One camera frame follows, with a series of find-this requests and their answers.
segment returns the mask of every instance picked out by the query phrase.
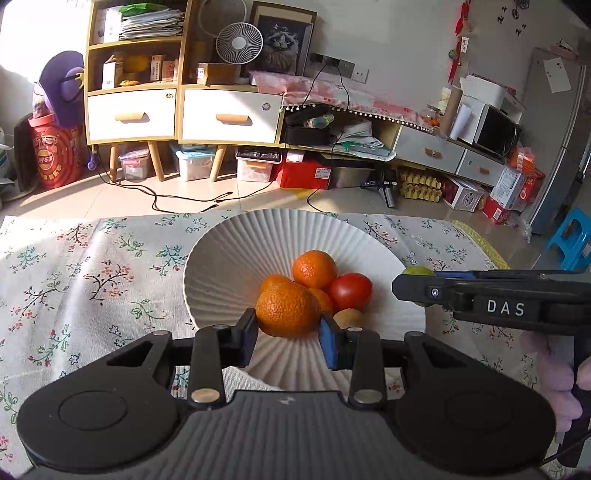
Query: clear plastic container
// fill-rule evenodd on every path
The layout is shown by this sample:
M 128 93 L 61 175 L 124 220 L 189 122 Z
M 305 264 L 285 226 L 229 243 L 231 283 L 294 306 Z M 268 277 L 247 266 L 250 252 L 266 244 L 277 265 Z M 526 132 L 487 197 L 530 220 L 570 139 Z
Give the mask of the clear plastic container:
M 178 174 L 184 181 L 200 180 L 209 177 L 212 172 L 215 148 L 200 151 L 182 151 L 180 145 L 170 142 L 170 148 L 174 153 Z
M 119 156 L 123 177 L 128 181 L 142 181 L 148 177 L 150 152 L 147 148 L 133 150 Z
M 238 180 L 240 181 L 270 181 L 273 165 L 281 160 L 251 160 L 236 156 L 238 160 Z

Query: white electric fan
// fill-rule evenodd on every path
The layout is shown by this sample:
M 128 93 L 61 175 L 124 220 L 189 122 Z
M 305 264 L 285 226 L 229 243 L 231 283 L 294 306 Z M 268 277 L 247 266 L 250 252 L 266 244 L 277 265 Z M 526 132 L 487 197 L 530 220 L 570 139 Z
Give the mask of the white electric fan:
M 199 8 L 199 27 L 210 37 L 235 22 L 246 20 L 244 0 L 203 0 Z
M 253 61 L 261 52 L 262 34 L 250 23 L 233 23 L 218 35 L 216 50 L 223 61 L 243 65 Z

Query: wooden cabinet leg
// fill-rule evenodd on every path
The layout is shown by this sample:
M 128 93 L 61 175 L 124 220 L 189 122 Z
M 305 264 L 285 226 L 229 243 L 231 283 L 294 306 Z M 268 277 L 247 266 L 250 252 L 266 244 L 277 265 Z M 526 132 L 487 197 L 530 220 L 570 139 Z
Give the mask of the wooden cabinet leg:
M 116 143 L 111 144 L 111 160 L 109 163 L 109 179 L 111 182 L 117 181 L 117 162 L 119 158 L 117 157 L 117 147 Z
M 217 181 L 217 174 L 222 166 L 223 156 L 226 154 L 226 145 L 218 145 L 216 156 L 213 159 L 212 172 L 209 174 L 209 181 Z
M 152 157 L 152 164 L 154 165 L 154 171 L 159 181 L 164 181 L 164 172 L 162 170 L 162 162 L 160 161 L 160 153 L 158 152 L 158 144 L 156 142 L 148 142 L 148 148 L 150 149 L 150 157 Z

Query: human hand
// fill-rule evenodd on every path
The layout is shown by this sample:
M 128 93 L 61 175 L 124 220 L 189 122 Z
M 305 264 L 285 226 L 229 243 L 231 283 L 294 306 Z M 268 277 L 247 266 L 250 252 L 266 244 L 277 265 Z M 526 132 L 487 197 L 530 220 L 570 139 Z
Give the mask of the human hand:
M 574 397 L 574 371 L 572 359 L 563 359 L 560 349 L 553 342 L 554 337 L 542 333 L 523 332 L 520 337 L 525 353 L 538 354 L 537 369 L 541 394 L 548 400 L 556 415 L 556 432 L 570 430 L 573 420 L 583 414 L 581 403 Z M 591 357 L 587 358 L 577 370 L 577 385 L 582 390 L 591 390 Z

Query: plastic stool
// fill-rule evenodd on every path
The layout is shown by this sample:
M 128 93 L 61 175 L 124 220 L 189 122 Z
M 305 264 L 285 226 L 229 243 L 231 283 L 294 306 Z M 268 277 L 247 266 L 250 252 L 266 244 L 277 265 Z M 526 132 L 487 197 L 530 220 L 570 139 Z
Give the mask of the plastic stool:
M 563 237 L 565 231 L 573 225 L 573 230 L 567 237 Z M 591 255 L 585 257 L 583 251 L 587 243 L 591 241 L 591 219 L 580 209 L 572 209 L 558 227 L 556 233 L 548 242 L 546 250 L 556 245 L 564 254 L 561 263 L 562 270 L 578 271 L 587 270 L 591 264 Z

